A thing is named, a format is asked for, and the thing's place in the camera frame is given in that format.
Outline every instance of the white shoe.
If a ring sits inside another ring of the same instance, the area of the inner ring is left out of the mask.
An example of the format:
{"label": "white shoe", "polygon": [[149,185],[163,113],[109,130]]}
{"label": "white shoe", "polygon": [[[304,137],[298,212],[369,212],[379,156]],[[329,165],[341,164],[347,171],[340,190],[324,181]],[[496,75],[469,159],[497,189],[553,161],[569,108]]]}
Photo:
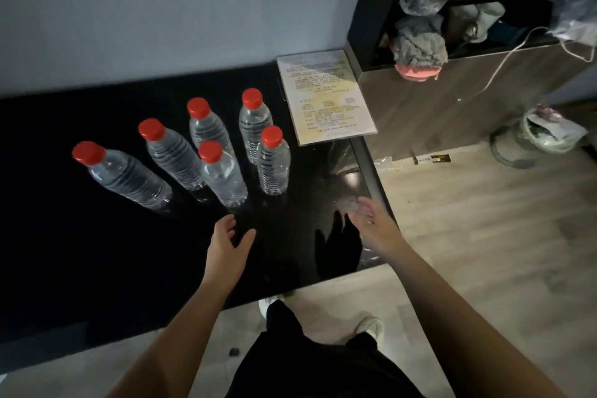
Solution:
{"label": "white shoe", "polygon": [[377,342],[377,349],[383,345],[383,324],[382,320],[374,316],[368,316],[363,319],[354,330],[354,334],[366,332]]}
{"label": "white shoe", "polygon": [[276,301],[284,302],[284,296],[280,294],[279,296],[272,296],[270,298],[259,300],[259,311],[265,319],[267,319],[267,309]]}

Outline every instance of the forearm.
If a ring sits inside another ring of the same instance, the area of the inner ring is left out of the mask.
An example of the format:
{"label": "forearm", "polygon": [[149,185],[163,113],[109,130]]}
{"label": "forearm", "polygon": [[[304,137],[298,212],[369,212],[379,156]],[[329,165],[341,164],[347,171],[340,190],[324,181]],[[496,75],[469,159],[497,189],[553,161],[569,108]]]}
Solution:
{"label": "forearm", "polygon": [[457,396],[564,396],[405,242],[389,264]]}
{"label": "forearm", "polygon": [[109,397],[186,398],[226,296],[201,284]]}

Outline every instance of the clear plastic bottle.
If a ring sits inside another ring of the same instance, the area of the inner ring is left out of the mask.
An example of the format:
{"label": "clear plastic bottle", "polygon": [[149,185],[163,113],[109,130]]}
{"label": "clear plastic bottle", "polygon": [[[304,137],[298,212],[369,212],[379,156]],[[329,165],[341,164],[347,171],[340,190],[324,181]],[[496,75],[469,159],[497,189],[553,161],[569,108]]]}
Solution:
{"label": "clear plastic bottle", "polygon": [[236,158],[222,151],[216,141],[199,145],[199,155],[203,159],[201,174],[222,205],[230,208],[242,205],[248,192]]}
{"label": "clear plastic bottle", "polygon": [[290,148],[278,126],[268,126],[261,133],[257,147],[257,171],[261,189],[268,195],[280,195],[288,187]]}
{"label": "clear plastic bottle", "polygon": [[133,156],[88,141],[78,143],[72,154],[89,168],[94,180],[139,205],[155,211],[172,200],[170,185]]}
{"label": "clear plastic bottle", "polygon": [[230,143],[228,130],[221,118],[214,114],[204,98],[193,98],[187,103],[190,114],[189,130],[195,148],[206,140],[215,140],[224,151],[236,157]]}
{"label": "clear plastic bottle", "polygon": [[153,161],[182,187],[191,192],[205,187],[201,159],[183,136],[165,128],[155,118],[141,122],[139,134],[147,141],[147,151]]}
{"label": "clear plastic bottle", "polygon": [[257,89],[243,92],[243,107],[238,117],[238,127],[243,136],[247,157],[252,164],[257,163],[257,146],[261,141],[261,133],[273,124],[272,114],[263,103],[263,95]]}

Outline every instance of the black table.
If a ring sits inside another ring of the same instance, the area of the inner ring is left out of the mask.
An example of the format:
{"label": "black table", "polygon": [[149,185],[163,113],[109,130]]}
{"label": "black table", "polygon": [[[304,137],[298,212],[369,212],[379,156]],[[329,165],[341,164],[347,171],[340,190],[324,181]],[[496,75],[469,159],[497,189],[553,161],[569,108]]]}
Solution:
{"label": "black table", "polygon": [[[261,192],[243,149],[238,113],[249,87],[262,91],[291,148],[280,197]],[[0,373],[163,327],[197,289],[213,224],[226,209],[209,190],[203,203],[189,199],[137,131],[154,117],[189,139],[186,102],[196,96],[228,126],[249,189],[237,235],[257,228],[227,307],[381,263],[343,217],[358,195],[387,205],[363,139],[299,147],[281,88],[272,63],[0,101]],[[71,157],[81,140],[140,159],[173,185],[183,209],[165,218],[101,188]],[[359,167],[334,174],[341,163]]]}

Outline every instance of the yellow and white sign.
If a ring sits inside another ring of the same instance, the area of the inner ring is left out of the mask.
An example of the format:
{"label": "yellow and white sign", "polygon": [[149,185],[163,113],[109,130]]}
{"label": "yellow and white sign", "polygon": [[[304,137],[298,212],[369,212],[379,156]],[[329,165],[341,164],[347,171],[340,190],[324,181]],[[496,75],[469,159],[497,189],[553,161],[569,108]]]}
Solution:
{"label": "yellow and white sign", "polygon": [[375,134],[342,49],[278,57],[299,145]]}

